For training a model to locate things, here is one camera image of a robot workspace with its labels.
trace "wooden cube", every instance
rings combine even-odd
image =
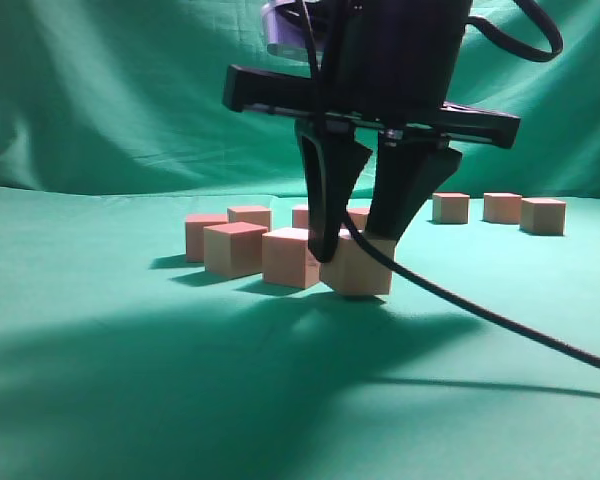
[[[469,195],[464,193],[434,193],[433,221],[461,225],[469,222]]]
[[[347,212],[358,230],[364,230],[369,216],[369,207],[348,207]]]
[[[230,207],[227,209],[229,222],[246,222],[262,225],[271,230],[271,209],[259,205]]]
[[[396,242],[363,234],[389,258],[394,257]],[[320,280],[343,296],[388,295],[392,272],[367,255],[346,230],[340,231],[338,248],[329,263],[320,267]]]
[[[369,216],[369,207],[347,207],[347,212],[358,230],[364,230]],[[296,205],[291,214],[291,225],[294,228],[309,228],[309,206]]]
[[[520,223],[522,195],[515,193],[485,193],[483,220],[490,223],[517,225]]]
[[[564,235],[567,204],[553,198],[522,200],[520,229],[534,235]]]
[[[320,280],[320,263],[308,247],[309,231],[280,228],[262,236],[262,279],[267,283],[308,288]]]
[[[291,211],[293,228],[309,228],[309,205],[296,205]]]
[[[185,219],[185,248],[187,262],[202,262],[204,260],[204,227],[228,223],[226,214],[187,215]]]
[[[246,222],[204,228],[205,269],[228,278],[262,271],[262,235],[267,227]]]

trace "pink-topped wooden cube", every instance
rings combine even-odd
[[[516,225],[520,223],[522,195],[515,193],[485,193],[483,220],[489,223]]]
[[[394,257],[394,240],[363,235],[386,256]],[[320,267],[320,280],[343,296],[388,295],[391,277],[391,270],[367,255],[346,230],[340,231],[333,259]]]
[[[204,260],[204,227],[228,223],[229,219],[223,214],[187,215],[185,219],[185,248],[187,262],[202,262]]]
[[[308,288],[320,280],[320,263],[308,248],[309,231],[280,228],[262,236],[262,279],[267,283]]]
[[[271,209],[260,205],[230,207],[227,209],[229,222],[246,222],[262,225],[271,230]]]
[[[309,205],[296,205],[291,211],[293,228],[309,228]]]
[[[358,230],[364,230],[369,216],[369,207],[348,207],[347,212]]]
[[[564,235],[567,204],[553,198],[522,200],[520,229],[534,235]]]
[[[262,235],[267,227],[246,222],[204,228],[205,269],[228,278],[262,271]]]
[[[464,193],[434,193],[433,218],[435,223],[465,224],[469,222],[469,195]]]

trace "green cloth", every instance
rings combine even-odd
[[[599,371],[399,278],[351,302],[184,263],[186,214],[302,201],[0,188],[0,480],[600,479]],[[600,200],[566,201],[564,237],[427,203],[396,257],[600,355]]]
[[[264,3],[0,0],[0,185],[305,195],[292,121],[220,102],[232,63],[308,74],[265,53]],[[458,145],[466,159],[446,189],[600,196],[600,0],[539,3],[565,38],[551,63],[467,29],[449,100],[523,121],[511,151]],[[473,12],[547,48],[510,0]],[[372,161],[356,196],[370,197],[373,172]]]

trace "green table surface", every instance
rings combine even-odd
[[[184,262],[186,214],[302,201],[0,188],[0,480],[600,479],[599,371],[397,277],[348,301]],[[600,200],[566,201],[564,237],[427,203],[396,257],[600,355]]]

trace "wooden block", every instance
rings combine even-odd
[[[260,205],[230,207],[227,209],[229,222],[246,222],[262,225],[271,230],[271,209]]]
[[[552,198],[522,200],[520,229],[534,235],[564,235],[567,204]]]
[[[461,225],[469,222],[469,195],[464,193],[434,193],[433,221]]]
[[[347,212],[358,230],[364,230],[369,216],[369,207],[348,207]]]
[[[520,223],[522,195],[515,193],[485,193],[483,220],[490,223],[517,225]]]
[[[308,247],[309,231],[280,228],[262,236],[262,279],[267,283],[308,288],[320,280],[320,263]]]
[[[389,258],[395,254],[396,242],[363,234]],[[392,272],[367,255],[351,238],[340,231],[338,248],[329,263],[320,267],[320,280],[344,296],[387,295],[391,290]]]
[[[246,222],[205,227],[205,269],[228,278],[261,272],[264,233],[267,227]]]
[[[185,257],[187,262],[202,262],[204,260],[204,227],[228,223],[226,214],[199,214],[187,215],[184,226]]]
[[[291,211],[293,228],[309,228],[309,205],[296,205]]]

